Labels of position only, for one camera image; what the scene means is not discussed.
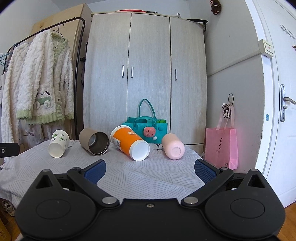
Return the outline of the pink cup grey lid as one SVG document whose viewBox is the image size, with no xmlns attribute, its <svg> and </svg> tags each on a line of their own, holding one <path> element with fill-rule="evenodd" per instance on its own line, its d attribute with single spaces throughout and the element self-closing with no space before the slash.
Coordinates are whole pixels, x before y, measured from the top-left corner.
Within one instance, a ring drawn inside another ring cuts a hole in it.
<svg viewBox="0 0 296 241">
<path fill-rule="evenodd" d="M 171 160 L 178 160 L 185 153 L 184 144 L 173 133 L 168 133 L 162 138 L 162 148 L 166 156 Z"/>
</svg>

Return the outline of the white paper cup green print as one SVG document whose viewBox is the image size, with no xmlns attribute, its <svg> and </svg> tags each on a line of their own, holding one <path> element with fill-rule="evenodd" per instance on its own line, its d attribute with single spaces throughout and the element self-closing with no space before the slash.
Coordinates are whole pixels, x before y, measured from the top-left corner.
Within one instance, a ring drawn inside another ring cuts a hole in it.
<svg viewBox="0 0 296 241">
<path fill-rule="evenodd" d="M 53 158 L 60 158 L 70 143 L 69 135 L 63 130 L 56 130 L 50 140 L 48 152 Z"/>
</svg>

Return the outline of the orange white paper cup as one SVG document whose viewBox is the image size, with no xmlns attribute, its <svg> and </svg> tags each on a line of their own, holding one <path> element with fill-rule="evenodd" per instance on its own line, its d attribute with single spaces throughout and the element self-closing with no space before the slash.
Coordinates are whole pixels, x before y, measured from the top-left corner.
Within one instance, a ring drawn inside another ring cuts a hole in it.
<svg viewBox="0 0 296 241">
<path fill-rule="evenodd" d="M 126 125 L 114 128 L 110 140 L 115 147 L 135 161 L 143 161 L 150 153 L 149 144 Z"/>
</svg>

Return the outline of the pink paper gift bag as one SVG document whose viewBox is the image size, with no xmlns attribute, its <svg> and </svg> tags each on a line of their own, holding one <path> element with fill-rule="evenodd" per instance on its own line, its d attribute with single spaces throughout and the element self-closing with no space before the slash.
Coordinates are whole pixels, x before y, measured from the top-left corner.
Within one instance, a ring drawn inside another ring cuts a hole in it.
<svg viewBox="0 0 296 241">
<path fill-rule="evenodd" d="M 217 168 L 227 167 L 235 170 L 238 168 L 235 111 L 232 104 L 228 103 L 227 106 L 230 111 L 227 119 L 221 113 L 217 127 L 206 129 L 205 159 Z"/>
</svg>

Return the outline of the tan steel-lined tumbler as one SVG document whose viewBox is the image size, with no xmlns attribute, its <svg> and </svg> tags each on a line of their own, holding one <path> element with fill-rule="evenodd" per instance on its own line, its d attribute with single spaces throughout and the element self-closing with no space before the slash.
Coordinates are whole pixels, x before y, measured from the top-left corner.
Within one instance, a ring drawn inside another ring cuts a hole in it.
<svg viewBox="0 0 296 241">
<path fill-rule="evenodd" d="M 109 138 L 106 133 L 91 128 L 84 128 L 79 133 L 79 143 L 94 156 L 103 155 L 109 148 Z"/>
</svg>

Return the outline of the white patterned tablecloth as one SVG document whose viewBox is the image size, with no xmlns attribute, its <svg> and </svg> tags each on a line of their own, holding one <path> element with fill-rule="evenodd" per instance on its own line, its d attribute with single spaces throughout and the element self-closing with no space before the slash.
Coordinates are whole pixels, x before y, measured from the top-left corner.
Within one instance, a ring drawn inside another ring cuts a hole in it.
<svg viewBox="0 0 296 241">
<path fill-rule="evenodd" d="M 83 169 L 99 159 L 106 162 L 106 173 L 97 185 L 119 201 L 125 198 L 182 200 L 204 186 L 194 170 L 199 155 L 188 147 L 181 159 L 171 160 L 161 145 L 151 144 L 149 156 L 134 161 L 113 145 L 105 154 L 93 156 L 78 141 L 71 141 L 61 158 L 51 157 L 48 146 L 49 142 L 45 141 L 1 166 L 1 198 L 18 206 L 42 170 L 66 173 L 73 167 Z"/>
</svg>

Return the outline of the sneaker on floor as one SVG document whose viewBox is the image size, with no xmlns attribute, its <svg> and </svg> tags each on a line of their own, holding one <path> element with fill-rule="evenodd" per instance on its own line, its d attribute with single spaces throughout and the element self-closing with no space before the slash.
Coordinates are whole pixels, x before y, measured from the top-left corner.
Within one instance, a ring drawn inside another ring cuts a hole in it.
<svg viewBox="0 0 296 241">
<path fill-rule="evenodd" d="M 2 200 L 1 205 L 4 209 L 4 211 L 7 212 L 10 216 L 12 216 L 12 217 L 15 216 L 16 208 L 14 207 L 14 205 L 10 201 Z"/>
</svg>

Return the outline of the white fluffy robe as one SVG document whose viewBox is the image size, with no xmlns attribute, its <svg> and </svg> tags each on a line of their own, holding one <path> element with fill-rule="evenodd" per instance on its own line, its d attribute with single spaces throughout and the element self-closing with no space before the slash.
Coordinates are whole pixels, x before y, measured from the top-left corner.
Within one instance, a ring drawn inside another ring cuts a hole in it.
<svg viewBox="0 0 296 241">
<path fill-rule="evenodd" d="M 19 120 L 16 117 L 16 107 L 20 76 L 29 46 L 30 44 L 24 43 L 14 49 L 8 70 L 5 74 L 1 106 L 1 139 L 4 143 L 20 142 Z"/>
</svg>

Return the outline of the cream green knit cardigan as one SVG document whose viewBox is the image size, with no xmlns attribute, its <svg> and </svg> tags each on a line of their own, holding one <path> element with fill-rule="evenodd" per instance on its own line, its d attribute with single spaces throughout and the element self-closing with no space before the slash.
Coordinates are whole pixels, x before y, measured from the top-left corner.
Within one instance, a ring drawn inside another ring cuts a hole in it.
<svg viewBox="0 0 296 241">
<path fill-rule="evenodd" d="M 20 75 L 16 117 L 29 125 L 74 119 L 73 65 L 68 40 L 51 30 L 37 34 Z"/>
</svg>

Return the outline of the teal felt handbag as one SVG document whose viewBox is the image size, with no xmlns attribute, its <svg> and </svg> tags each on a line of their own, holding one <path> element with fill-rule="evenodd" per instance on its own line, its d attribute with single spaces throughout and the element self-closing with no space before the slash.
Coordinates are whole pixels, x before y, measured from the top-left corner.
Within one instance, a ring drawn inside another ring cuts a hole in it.
<svg viewBox="0 0 296 241">
<path fill-rule="evenodd" d="M 140 107 L 143 102 L 146 101 L 151 110 L 152 116 L 141 116 Z M 132 130 L 138 134 L 144 141 L 149 144 L 160 144 L 163 137 L 168 133 L 167 120 L 157 119 L 156 113 L 152 104 L 148 99 L 144 98 L 140 101 L 138 106 L 138 117 L 128 117 L 122 125 L 129 126 Z"/>
</svg>

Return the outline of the black clothes rack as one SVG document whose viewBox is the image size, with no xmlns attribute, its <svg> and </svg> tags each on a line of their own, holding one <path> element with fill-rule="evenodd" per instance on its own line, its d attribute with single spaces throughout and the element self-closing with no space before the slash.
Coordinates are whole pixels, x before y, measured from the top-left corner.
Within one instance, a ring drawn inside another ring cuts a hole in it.
<svg viewBox="0 0 296 241">
<path fill-rule="evenodd" d="M 8 49 L 6 54 L 3 54 L 3 56 L 5 57 L 3 63 L 4 63 L 4 68 L 3 68 L 3 74 L 5 71 L 7 71 L 8 69 L 8 65 L 9 65 L 9 60 L 8 60 L 8 56 L 11 55 L 13 53 L 13 50 L 15 49 L 16 46 L 22 44 L 23 42 L 25 42 L 28 39 L 33 38 L 34 36 L 36 36 L 37 34 L 44 32 L 46 30 L 54 30 L 53 28 L 55 27 L 60 27 L 60 25 L 72 22 L 72 21 L 81 21 L 82 22 L 82 27 L 81 30 L 78 30 L 78 32 L 80 33 L 79 38 L 78 38 L 78 47 L 76 48 L 76 52 L 75 52 L 75 67 L 73 68 L 74 74 L 73 74 L 73 88 L 74 88 L 74 130 L 75 130 L 75 135 L 74 137 L 77 138 L 78 137 L 78 125 L 77 125 L 77 116 L 76 116 L 76 111 L 77 111 L 77 79 L 78 79 L 78 69 L 79 69 L 79 61 L 80 61 L 80 51 L 81 51 L 81 44 L 82 44 L 82 39 L 83 39 L 83 35 L 84 35 L 84 30 L 85 30 L 85 19 L 78 16 L 78 17 L 74 17 L 71 19 L 67 19 L 64 21 L 61 21 L 57 24 L 51 25 L 49 27 L 46 27 L 44 29 L 41 29 L 35 33 L 33 33 L 32 35 L 27 36 L 25 39 L 22 39 L 21 41 L 15 43 L 14 45 L 12 45 L 10 47 L 10 49 Z"/>
</svg>

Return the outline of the white door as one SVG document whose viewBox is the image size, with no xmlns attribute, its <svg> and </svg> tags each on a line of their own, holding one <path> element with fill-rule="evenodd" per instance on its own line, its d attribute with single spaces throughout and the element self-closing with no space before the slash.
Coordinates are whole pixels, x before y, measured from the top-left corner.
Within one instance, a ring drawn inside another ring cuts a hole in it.
<svg viewBox="0 0 296 241">
<path fill-rule="evenodd" d="M 295 9 L 287 1 L 247 1 L 261 82 L 248 96 L 256 136 L 243 170 L 258 169 L 283 206 L 295 202 Z"/>
</svg>

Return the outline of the beige wall switch box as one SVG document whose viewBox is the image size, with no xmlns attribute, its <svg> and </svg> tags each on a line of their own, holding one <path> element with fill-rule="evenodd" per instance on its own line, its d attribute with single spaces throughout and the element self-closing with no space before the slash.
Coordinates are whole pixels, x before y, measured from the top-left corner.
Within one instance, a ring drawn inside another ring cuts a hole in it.
<svg viewBox="0 0 296 241">
<path fill-rule="evenodd" d="M 259 45 L 259 52 L 263 56 L 267 58 L 273 58 L 274 57 L 274 49 L 273 45 L 270 42 L 267 42 L 264 39 L 259 40 L 258 42 Z"/>
</svg>

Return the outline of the metal hook rail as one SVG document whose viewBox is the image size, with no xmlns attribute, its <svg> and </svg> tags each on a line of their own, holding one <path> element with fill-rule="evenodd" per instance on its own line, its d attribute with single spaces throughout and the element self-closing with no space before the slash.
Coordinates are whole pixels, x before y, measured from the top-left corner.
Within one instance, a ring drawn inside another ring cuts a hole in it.
<svg viewBox="0 0 296 241">
<path fill-rule="evenodd" d="M 281 29 L 286 32 L 294 41 L 296 41 L 296 35 L 294 35 L 290 30 L 288 30 L 284 25 L 280 25 Z"/>
</svg>

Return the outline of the brown plush wall toy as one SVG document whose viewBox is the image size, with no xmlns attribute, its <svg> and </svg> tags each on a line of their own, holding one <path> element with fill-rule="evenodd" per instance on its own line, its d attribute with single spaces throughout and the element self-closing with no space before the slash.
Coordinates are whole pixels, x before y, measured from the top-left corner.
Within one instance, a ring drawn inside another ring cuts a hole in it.
<svg viewBox="0 0 296 241">
<path fill-rule="evenodd" d="M 222 5 L 218 0 L 210 0 L 211 12 L 218 15 L 222 10 Z"/>
</svg>

